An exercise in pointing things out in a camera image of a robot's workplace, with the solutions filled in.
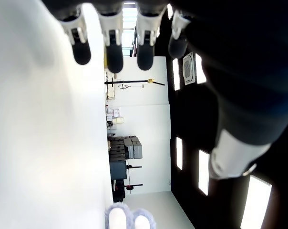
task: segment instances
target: cardboard box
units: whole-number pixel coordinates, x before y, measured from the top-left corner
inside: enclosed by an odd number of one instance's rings
[[[113,116],[114,116],[115,118],[120,117],[120,110],[119,110],[119,109],[114,109]]]

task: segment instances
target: robotic finger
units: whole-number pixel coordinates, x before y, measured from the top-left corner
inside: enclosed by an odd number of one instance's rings
[[[165,12],[166,1],[138,2],[138,21],[136,25],[138,54],[137,61],[140,69],[149,70],[154,62],[154,45],[157,31]]]
[[[187,48],[185,28],[191,22],[192,16],[176,10],[172,23],[172,35],[168,44],[168,52],[173,59],[183,57]]]

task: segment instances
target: white wall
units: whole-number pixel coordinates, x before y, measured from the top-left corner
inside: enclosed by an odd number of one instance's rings
[[[117,136],[136,135],[143,150],[142,159],[130,159],[129,164],[143,168],[130,169],[130,184],[135,187],[131,194],[162,192],[170,190],[170,107],[168,104],[167,73],[165,57],[155,57],[152,68],[142,71],[137,58],[124,58],[124,68],[118,74],[121,80],[155,78],[165,86],[140,83],[125,90],[116,88],[115,100],[109,100],[111,108],[120,109],[124,123],[117,125]]]
[[[170,190],[170,110],[169,105],[123,106],[125,123],[118,124],[117,136],[136,135],[142,144],[142,159],[129,164],[143,166],[130,169],[130,184],[143,184],[131,194]]]
[[[172,192],[128,195],[124,203],[132,211],[143,208],[151,212],[158,229],[194,229]]]
[[[129,83],[125,90],[115,88],[115,100],[107,104],[115,106],[157,105],[168,104],[167,71],[165,57],[154,57],[154,64],[148,71],[139,69],[136,57],[124,57],[124,67],[117,74],[121,80],[148,80],[154,78],[156,82],[165,86],[148,83]]]
[[[103,36],[87,66],[38,0],[0,1],[0,229],[104,228],[112,203]]]

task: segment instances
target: storage box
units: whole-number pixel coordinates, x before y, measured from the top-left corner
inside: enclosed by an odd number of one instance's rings
[[[130,138],[124,139],[124,145],[127,147],[128,152],[129,152],[129,158],[133,159],[134,158],[134,145],[131,141]]]
[[[140,142],[133,142],[134,145],[134,159],[141,159],[142,156],[142,145]]]
[[[120,117],[120,110],[119,110],[119,109],[114,109],[114,111],[113,111],[113,116],[114,116],[115,118]]]

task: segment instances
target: black pole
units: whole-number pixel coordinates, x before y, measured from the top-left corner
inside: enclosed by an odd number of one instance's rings
[[[112,81],[112,82],[105,82],[105,84],[116,84],[116,83],[147,83],[147,80],[128,80],[128,81]]]

